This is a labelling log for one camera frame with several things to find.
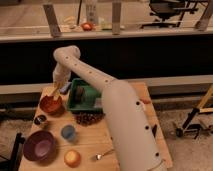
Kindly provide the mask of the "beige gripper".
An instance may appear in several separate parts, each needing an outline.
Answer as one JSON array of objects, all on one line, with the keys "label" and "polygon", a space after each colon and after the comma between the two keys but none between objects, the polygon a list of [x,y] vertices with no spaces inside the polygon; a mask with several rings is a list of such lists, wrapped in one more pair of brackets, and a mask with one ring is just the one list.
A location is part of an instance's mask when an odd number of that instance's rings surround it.
[{"label": "beige gripper", "polygon": [[53,84],[57,88],[63,87],[70,79],[71,71],[57,63],[53,71]]}]

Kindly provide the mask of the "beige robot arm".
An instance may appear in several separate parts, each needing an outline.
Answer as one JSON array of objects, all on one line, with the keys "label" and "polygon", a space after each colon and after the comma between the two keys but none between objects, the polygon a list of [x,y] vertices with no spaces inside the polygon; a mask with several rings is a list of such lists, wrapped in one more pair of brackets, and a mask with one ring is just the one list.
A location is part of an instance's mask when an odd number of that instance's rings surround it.
[{"label": "beige robot arm", "polygon": [[53,81],[64,84],[74,72],[101,93],[101,104],[121,171],[167,171],[152,128],[134,88],[80,60],[77,46],[57,48]]}]

